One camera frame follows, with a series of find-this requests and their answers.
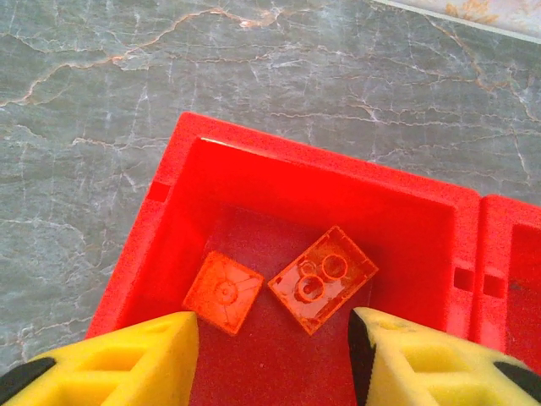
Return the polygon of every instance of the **red container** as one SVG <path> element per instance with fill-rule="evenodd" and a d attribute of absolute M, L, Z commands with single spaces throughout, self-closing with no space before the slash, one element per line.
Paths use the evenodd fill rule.
<path fill-rule="evenodd" d="M 485 197 L 478 251 L 471 339 L 541 374 L 541 208 Z"/>
<path fill-rule="evenodd" d="M 185 113 L 87 337 L 182 309 L 218 250 L 272 279 L 338 225 L 380 269 L 313 336 L 268 287 L 230 337 L 199 324 L 193 405 L 354 405 L 352 307 L 467 337 L 479 195 Z"/>

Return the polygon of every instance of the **lego stud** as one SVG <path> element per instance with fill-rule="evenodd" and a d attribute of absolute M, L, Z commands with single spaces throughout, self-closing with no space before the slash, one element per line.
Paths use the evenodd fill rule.
<path fill-rule="evenodd" d="M 295 296 L 304 303 L 315 302 L 320 299 L 325 292 L 323 280 L 316 275 L 301 277 L 297 283 L 297 292 Z"/>
<path fill-rule="evenodd" d="M 298 270 L 302 276 L 315 275 L 317 273 L 317 266 L 312 261 L 303 261 L 298 265 Z"/>
<path fill-rule="evenodd" d="M 237 300 L 238 289 L 235 283 L 223 281 L 216 285 L 216 299 L 220 305 L 229 305 Z"/>
<path fill-rule="evenodd" d="M 323 271 L 325 279 L 337 281 L 341 277 L 346 276 L 347 261 L 341 255 L 330 254 L 321 262 L 321 270 Z"/>

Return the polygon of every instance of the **translucent plastic piece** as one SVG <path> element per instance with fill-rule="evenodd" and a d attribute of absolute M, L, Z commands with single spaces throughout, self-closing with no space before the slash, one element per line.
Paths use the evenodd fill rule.
<path fill-rule="evenodd" d="M 269 288 L 311 335 L 377 271 L 335 226 L 270 280 Z"/>
<path fill-rule="evenodd" d="M 210 252 L 183 305 L 225 332 L 238 333 L 265 279 L 259 273 Z"/>

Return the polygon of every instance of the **lego brick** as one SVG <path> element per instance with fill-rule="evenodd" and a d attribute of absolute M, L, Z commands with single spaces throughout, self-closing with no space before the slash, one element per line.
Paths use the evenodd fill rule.
<path fill-rule="evenodd" d="M 491 195 L 481 204 L 470 338 L 541 373 L 541 208 Z"/>
<path fill-rule="evenodd" d="M 377 271 L 335 226 L 273 277 L 269 288 L 312 335 Z"/>
<path fill-rule="evenodd" d="M 380 271 L 313 336 L 270 289 L 235 337 L 201 323 L 191 402 L 353 404 L 347 349 L 335 345 L 348 308 L 467 336 L 479 200 L 470 189 L 185 113 L 87 337 L 181 310 L 212 250 L 269 280 L 339 225 Z M 314 371 L 325 375 L 319 391 L 305 390 Z"/>
<path fill-rule="evenodd" d="M 198 347 L 195 314 L 166 315 L 38 355 L 49 368 L 2 404 L 188 405 Z"/>
<path fill-rule="evenodd" d="M 183 305 L 235 335 L 264 280 L 259 273 L 212 251 L 206 256 Z"/>
<path fill-rule="evenodd" d="M 374 309 L 352 310 L 348 341 L 358 405 L 533 406 L 541 396 L 541 377 L 520 360 Z"/>

